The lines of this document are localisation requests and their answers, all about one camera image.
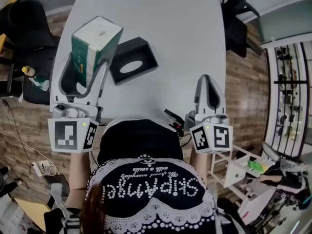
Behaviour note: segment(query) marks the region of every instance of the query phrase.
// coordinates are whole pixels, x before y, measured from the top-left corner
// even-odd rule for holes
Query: bottle with yellow cap
[[[27,76],[34,76],[36,71],[34,68],[32,67],[29,67],[29,66],[24,66],[22,69],[21,69],[24,74],[26,74]]]

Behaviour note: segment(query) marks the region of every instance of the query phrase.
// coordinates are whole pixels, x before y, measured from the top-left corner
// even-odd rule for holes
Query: table
[[[98,101],[102,118],[163,120],[166,108],[184,118],[195,109],[202,74],[212,76],[224,91],[226,50],[219,0],[76,0],[54,69],[71,51],[71,34],[98,15],[124,27],[119,43],[136,37],[147,40],[159,64],[120,86],[108,74]]]

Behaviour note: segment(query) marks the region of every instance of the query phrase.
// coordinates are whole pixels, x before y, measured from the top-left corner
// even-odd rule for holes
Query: floor
[[[60,13],[49,16],[48,23],[54,35],[61,35],[68,13]],[[248,25],[249,36],[259,43],[259,33],[254,25]],[[10,52],[4,51],[1,56],[10,56]],[[234,143],[242,148],[253,146],[255,152],[259,152],[263,140],[267,108],[268,108],[268,68],[266,56],[261,57],[248,50],[245,59],[232,52],[226,55],[226,101],[227,114],[234,127]],[[0,67],[0,80],[6,80],[7,67]],[[21,139],[29,146],[38,149],[43,155],[51,159],[60,173],[68,179],[70,156],[67,154],[52,153],[50,151],[47,119],[51,117],[48,106],[34,105],[26,101],[19,103],[16,98],[6,98],[13,110],[14,118]],[[17,129],[10,111],[0,104],[0,126],[3,130],[17,135]],[[95,156],[98,154],[102,127],[97,132],[95,141]],[[45,160],[35,150],[25,147],[31,161]],[[190,157],[191,144],[183,149],[185,160]],[[30,170],[29,160],[21,143],[8,133],[0,131],[0,167],[10,165],[8,181],[22,176],[26,182],[15,189],[11,196],[19,197],[33,202],[47,202],[50,190],[44,178],[38,178],[34,170]],[[224,173],[224,163],[216,167],[220,174]],[[220,195],[231,197],[229,190],[220,190]]]

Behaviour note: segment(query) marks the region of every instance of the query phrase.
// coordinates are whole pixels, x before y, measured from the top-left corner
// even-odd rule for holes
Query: white baseboard
[[[60,8],[54,9],[54,10],[46,11],[45,15],[46,16],[50,16],[50,15],[54,15],[54,14],[57,14],[57,13],[70,11],[72,8],[73,8],[72,5],[60,7]]]

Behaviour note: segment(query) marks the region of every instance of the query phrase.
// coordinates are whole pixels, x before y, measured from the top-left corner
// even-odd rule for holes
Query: tissue box
[[[122,27],[99,16],[72,34],[73,67],[82,86],[89,86],[93,74],[104,62],[111,65],[122,30]]]

